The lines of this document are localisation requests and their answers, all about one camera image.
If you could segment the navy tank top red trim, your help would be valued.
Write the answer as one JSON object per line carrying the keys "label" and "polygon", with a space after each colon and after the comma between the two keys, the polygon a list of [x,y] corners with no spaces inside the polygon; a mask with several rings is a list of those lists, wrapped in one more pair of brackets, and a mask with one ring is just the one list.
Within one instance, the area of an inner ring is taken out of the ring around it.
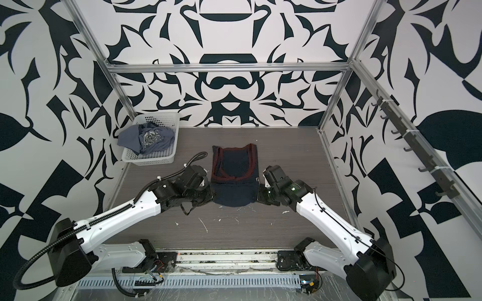
{"label": "navy tank top red trim", "polygon": [[238,208],[257,201],[259,192],[259,161],[257,146],[213,146],[210,185],[213,202]]}

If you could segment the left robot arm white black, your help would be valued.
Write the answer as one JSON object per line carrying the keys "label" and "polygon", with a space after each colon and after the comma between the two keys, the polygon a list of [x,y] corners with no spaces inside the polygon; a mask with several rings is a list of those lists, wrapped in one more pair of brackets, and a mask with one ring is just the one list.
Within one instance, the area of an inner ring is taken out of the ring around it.
{"label": "left robot arm white black", "polygon": [[54,228],[56,238],[70,231],[74,235],[48,252],[55,284],[66,287],[98,270],[152,270],[158,255],[149,240],[114,245],[105,241],[145,219],[182,207],[183,203],[196,208],[211,200],[206,170],[188,166],[175,180],[157,181],[137,198],[105,213],[76,223],[69,219],[58,222]]}

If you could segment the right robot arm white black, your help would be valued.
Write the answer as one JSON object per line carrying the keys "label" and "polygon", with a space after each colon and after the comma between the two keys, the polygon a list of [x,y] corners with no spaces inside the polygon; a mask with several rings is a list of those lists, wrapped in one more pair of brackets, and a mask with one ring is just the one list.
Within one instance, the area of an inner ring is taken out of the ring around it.
{"label": "right robot arm white black", "polygon": [[263,177],[260,201],[291,208],[336,245],[328,248],[306,238],[298,245],[305,260],[344,278],[360,300],[377,300],[397,276],[390,243],[358,230],[323,202],[314,188],[292,181],[280,166],[267,167]]}

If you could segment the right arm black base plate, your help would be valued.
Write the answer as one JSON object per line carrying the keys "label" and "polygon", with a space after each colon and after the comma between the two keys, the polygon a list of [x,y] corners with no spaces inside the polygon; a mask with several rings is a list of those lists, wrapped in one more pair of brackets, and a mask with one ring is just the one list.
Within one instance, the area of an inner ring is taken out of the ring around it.
{"label": "right arm black base plate", "polygon": [[298,251],[278,251],[276,268],[282,272],[309,270],[311,265]]}

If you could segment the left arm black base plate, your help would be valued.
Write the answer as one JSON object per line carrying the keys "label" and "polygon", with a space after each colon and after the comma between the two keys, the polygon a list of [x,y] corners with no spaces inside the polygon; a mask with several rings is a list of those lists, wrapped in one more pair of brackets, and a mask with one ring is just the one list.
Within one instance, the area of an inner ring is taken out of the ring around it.
{"label": "left arm black base plate", "polygon": [[123,267],[122,273],[144,273],[150,270],[152,273],[164,273],[176,267],[177,252],[157,252],[147,255],[137,267]]}

